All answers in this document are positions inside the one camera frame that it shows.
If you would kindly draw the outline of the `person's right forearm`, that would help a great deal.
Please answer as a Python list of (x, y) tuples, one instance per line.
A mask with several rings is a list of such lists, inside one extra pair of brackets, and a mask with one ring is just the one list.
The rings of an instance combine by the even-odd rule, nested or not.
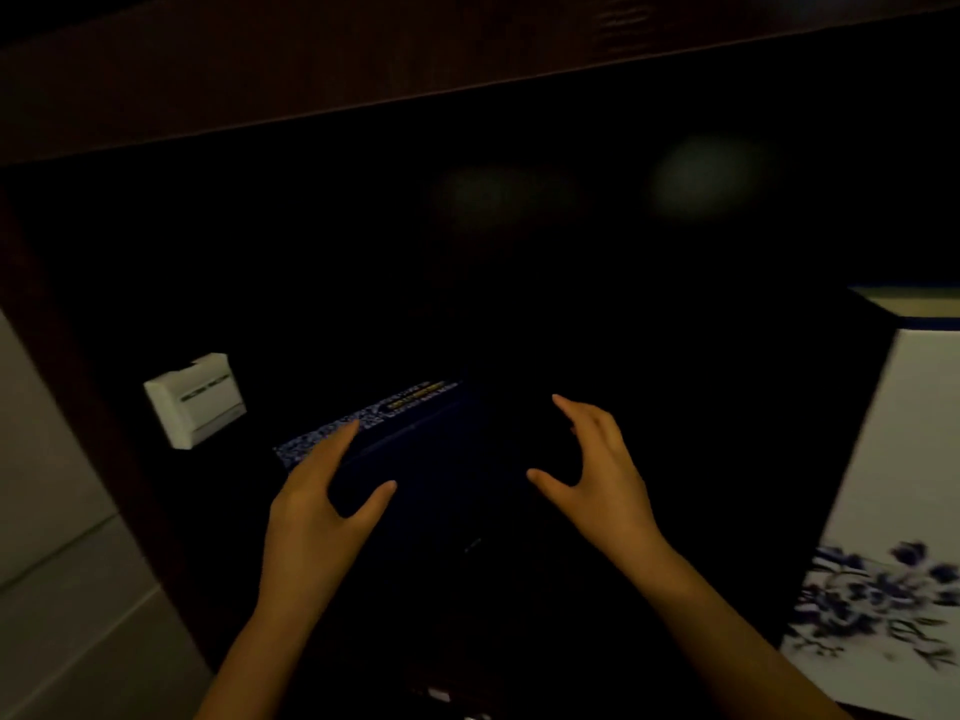
[(854, 720), (659, 539), (623, 568), (728, 720)]

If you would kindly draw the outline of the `person's right hand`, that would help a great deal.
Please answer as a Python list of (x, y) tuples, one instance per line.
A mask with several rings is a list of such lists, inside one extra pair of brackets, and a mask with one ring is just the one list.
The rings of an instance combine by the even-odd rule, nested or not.
[(552, 396), (581, 451), (582, 504), (570, 522), (635, 583), (670, 554), (646, 485), (614, 417), (597, 406)]

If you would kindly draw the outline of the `dark blue patterned box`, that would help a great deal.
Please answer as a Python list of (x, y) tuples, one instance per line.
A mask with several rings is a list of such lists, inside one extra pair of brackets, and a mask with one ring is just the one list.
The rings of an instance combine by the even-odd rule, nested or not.
[(287, 471), (348, 423), (346, 449), (329, 498), (354, 514), (375, 488), (397, 492), (373, 529), (362, 560), (388, 566), (453, 560), (503, 540), (530, 489), (537, 402), (516, 382), (459, 378), (409, 386), (273, 447)]

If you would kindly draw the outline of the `white box with blue flowers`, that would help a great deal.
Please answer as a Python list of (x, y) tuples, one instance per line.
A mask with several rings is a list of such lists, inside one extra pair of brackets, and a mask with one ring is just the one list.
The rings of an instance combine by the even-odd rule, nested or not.
[(960, 720), (960, 316), (791, 296), (859, 328), (877, 375), (780, 652), (839, 704)]

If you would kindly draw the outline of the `person's left forearm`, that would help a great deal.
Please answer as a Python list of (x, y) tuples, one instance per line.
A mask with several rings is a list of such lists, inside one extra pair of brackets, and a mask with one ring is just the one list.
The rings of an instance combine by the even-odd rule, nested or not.
[(194, 720), (276, 720), (319, 614), (258, 605), (228, 650)]

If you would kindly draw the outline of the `person's left hand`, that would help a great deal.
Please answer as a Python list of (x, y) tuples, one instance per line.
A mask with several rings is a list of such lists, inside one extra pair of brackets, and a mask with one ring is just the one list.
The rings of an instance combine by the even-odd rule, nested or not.
[(272, 501), (256, 606), (320, 616), (376, 528), (343, 525), (329, 496), (358, 431), (354, 420), (319, 441)]

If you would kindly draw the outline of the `dark wooden cabinet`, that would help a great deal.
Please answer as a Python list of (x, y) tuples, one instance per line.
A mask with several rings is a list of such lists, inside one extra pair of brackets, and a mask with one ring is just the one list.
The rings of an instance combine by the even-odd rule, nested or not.
[[(960, 280), (960, 0), (152, 0), (0, 49), (0, 306), (211, 665), (274, 447), (415, 384), (608, 410), (666, 536), (774, 642), (875, 377), (805, 287)], [(174, 449), (143, 386), (224, 353)], [(284, 720), (719, 720), (534, 486), (502, 540), (362, 552)]]

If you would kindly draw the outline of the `small white cardboard box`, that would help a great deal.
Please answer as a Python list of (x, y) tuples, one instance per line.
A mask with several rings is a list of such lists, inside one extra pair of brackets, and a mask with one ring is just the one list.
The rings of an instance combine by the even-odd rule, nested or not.
[(143, 387), (174, 449), (190, 450), (246, 415), (225, 353), (209, 353)]

